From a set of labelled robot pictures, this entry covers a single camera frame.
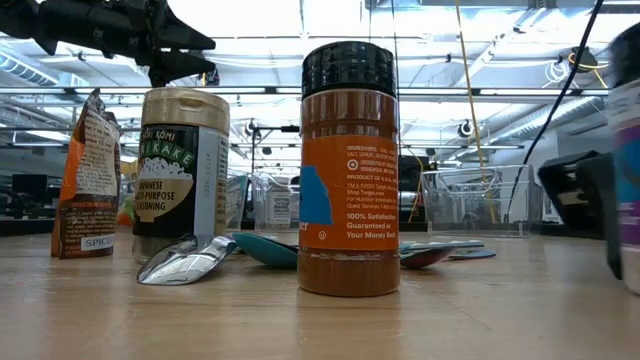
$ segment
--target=spice jar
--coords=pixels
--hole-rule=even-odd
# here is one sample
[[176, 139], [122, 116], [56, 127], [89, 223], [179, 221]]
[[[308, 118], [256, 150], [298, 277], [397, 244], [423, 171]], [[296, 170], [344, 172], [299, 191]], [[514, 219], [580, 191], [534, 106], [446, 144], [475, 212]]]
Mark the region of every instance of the spice jar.
[[376, 296], [400, 282], [393, 55], [337, 42], [303, 62], [298, 282]]
[[228, 137], [222, 98], [179, 87], [146, 93], [134, 201], [137, 262], [183, 236], [224, 235]]
[[613, 132], [618, 202], [618, 242], [622, 278], [640, 294], [640, 23], [620, 34], [609, 47], [615, 79], [609, 92], [607, 119]]

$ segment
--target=wooden table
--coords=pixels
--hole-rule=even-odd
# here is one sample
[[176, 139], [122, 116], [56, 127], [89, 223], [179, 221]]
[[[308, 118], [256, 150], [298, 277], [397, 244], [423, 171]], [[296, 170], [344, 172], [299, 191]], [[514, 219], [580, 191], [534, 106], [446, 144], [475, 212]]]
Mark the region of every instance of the wooden table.
[[51, 259], [48, 241], [0, 238], [2, 360], [640, 359], [640, 297], [595, 240], [488, 241], [496, 258], [404, 271], [365, 299], [242, 255], [197, 284], [143, 286], [129, 235], [95, 259]]

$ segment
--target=gold metal lid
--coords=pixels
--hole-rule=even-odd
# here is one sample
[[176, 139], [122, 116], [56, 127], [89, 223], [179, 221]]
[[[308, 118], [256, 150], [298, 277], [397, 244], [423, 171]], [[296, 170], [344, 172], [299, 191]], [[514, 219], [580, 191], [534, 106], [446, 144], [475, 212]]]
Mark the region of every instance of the gold metal lid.
[[142, 126], [196, 125], [229, 135], [229, 104], [219, 96], [183, 87], [165, 87], [144, 96]]

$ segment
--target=black cable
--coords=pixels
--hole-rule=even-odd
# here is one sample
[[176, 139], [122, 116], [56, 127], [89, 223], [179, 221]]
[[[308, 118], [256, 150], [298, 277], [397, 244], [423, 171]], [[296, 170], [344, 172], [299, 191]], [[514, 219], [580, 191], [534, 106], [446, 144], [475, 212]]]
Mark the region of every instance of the black cable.
[[[558, 110], [558, 107], [560, 106], [560, 103], [562, 103], [562, 99], [564, 98], [564, 96], [567, 94], [569, 87], [571, 87], [571, 83], [573, 82], [573, 79], [575, 78], [576, 73], [578, 72], [578, 66], [580, 64], [580, 61], [582, 60], [582, 54], [584, 53], [585, 47], [587, 46], [587, 40], [589, 40], [589, 34], [591, 34], [591, 29], [593, 28], [593, 24], [596, 22], [596, 17], [598, 16], [598, 13], [600, 12], [600, 8], [602, 7], [602, 2], [603, 0], [597, 0], [595, 6], [593, 7], [593, 11], [591, 12], [591, 17], [589, 17], [589, 21], [587, 22], [587, 27], [584, 29], [584, 34], [582, 35], [582, 40], [580, 40], [580, 46], [578, 47], [578, 51], [576, 52], [575, 65], [571, 67], [571, 72], [567, 77], [567, 81], [562, 87], [562, 91], [560, 91], [560, 95], [558, 95], [556, 102], [553, 104], [553, 107], [549, 112], [549, 116], [547, 117], [547, 120], [542, 125], [540, 132], [538, 132], [538, 135], [536, 135], [535, 139], [533, 139], [531, 146], [529, 146], [529, 150], [527, 151], [527, 154], [525, 155], [524, 160], [522, 161], [522, 165], [527, 165], [527, 163], [529, 162], [529, 158], [531, 157], [533, 150], [535, 149], [536, 145], [542, 138], [542, 134], [544, 134], [544, 132], [547, 130], [547, 127], [549, 127], [549, 124], [553, 119], [553, 115]], [[521, 167], [518, 170], [518, 175], [516, 175], [516, 179], [513, 182], [513, 188], [511, 189], [511, 198], [509, 199], [509, 206], [507, 207], [507, 213], [505, 214], [505, 216], [507, 217], [505, 222], [509, 221], [509, 214], [511, 213], [511, 204], [513, 203], [513, 197], [515, 196], [516, 188], [518, 187], [518, 181], [520, 180], [522, 169], [523, 167]]]

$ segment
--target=black plastic cap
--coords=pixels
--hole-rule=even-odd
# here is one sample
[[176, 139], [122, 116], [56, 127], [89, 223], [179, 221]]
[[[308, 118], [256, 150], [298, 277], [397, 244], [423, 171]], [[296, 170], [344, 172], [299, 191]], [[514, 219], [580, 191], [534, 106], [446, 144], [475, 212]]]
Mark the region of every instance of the black plastic cap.
[[614, 87], [640, 79], [640, 23], [618, 35], [611, 42], [609, 51]]
[[302, 63], [302, 98], [335, 89], [370, 89], [396, 97], [393, 54], [360, 41], [313, 50]]

